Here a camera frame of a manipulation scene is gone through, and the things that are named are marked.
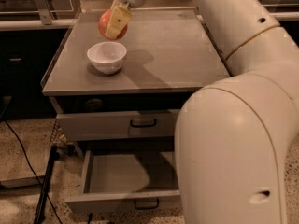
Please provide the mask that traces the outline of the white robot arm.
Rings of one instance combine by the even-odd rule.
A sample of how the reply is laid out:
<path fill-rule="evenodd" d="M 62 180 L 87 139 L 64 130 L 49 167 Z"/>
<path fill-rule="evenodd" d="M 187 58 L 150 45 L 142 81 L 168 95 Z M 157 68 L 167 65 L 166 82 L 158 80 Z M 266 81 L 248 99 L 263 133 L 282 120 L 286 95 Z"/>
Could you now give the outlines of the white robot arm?
<path fill-rule="evenodd" d="M 287 224 L 298 47 L 258 0 L 193 0 L 230 77 L 195 92 L 175 131 L 186 224 Z"/>

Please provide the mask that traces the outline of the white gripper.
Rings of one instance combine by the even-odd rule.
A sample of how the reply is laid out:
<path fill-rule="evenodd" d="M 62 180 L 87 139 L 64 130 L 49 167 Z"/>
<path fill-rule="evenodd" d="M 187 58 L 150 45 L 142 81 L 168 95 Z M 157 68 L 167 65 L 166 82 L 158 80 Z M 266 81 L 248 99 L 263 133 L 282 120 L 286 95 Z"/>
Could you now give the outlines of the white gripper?
<path fill-rule="evenodd" d="M 132 18 L 129 8 L 142 7 L 147 0 L 113 0 L 112 9 L 108 11 L 108 22 L 105 35 L 110 39 L 120 39 L 127 30 Z"/>

